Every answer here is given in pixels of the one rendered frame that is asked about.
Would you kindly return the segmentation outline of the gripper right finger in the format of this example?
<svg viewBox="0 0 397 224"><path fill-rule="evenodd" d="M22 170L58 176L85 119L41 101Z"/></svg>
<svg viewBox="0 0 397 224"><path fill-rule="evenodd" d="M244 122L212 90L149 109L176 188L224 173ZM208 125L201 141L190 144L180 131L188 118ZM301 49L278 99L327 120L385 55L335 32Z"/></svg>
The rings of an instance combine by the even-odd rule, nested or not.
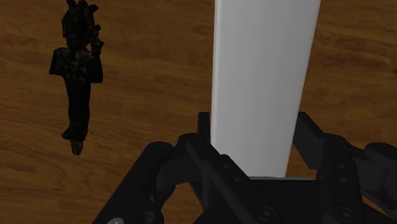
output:
<svg viewBox="0 0 397 224"><path fill-rule="evenodd" d="M397 147L363 149L299 112L293 145L321 185L321 224L397 224Z"/></svg>

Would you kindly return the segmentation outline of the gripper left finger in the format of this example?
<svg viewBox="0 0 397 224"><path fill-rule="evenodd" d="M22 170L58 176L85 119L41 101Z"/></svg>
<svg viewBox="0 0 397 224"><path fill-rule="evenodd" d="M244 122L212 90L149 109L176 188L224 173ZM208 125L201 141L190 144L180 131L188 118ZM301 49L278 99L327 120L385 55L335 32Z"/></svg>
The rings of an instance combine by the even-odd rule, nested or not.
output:
<svg viewBox="0 0 397 224"><path fill-rule="evenodd" d="M92 224L165 224L163 205L181 183L202 206L193 224L281 224L274 204L211 145L209 127L209 113L200 112L196 133L175 146L147 145Z"/></svg>

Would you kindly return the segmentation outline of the white rectangular bar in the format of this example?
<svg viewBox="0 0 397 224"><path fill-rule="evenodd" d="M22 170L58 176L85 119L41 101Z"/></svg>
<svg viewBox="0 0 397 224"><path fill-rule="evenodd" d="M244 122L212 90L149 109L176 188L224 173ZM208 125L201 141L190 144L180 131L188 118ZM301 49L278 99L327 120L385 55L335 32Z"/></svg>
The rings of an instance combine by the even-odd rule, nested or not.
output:
<svg viewBox="0 0 397 224"><path fill-rule="evenodd" d="M284 177L321 0L215 0L211 143Z"/></svg>

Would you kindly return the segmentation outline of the black figurine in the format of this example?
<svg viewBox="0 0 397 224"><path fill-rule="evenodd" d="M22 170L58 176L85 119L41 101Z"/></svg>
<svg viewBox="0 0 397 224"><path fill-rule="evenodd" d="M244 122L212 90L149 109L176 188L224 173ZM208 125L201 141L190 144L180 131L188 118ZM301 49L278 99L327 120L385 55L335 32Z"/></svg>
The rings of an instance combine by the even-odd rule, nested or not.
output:
<svg viewBox="0 0 397 224"><path fill-rule="evenodd" d="M102 83L101 26L95 23L99 9L86 0L66 0L68 9L63 16L62 37L66 46L53 51L49 73L61 76L68 97L69 126L62 138L70 141L73 155L80 155L88 134L91 84Z"/></svg>

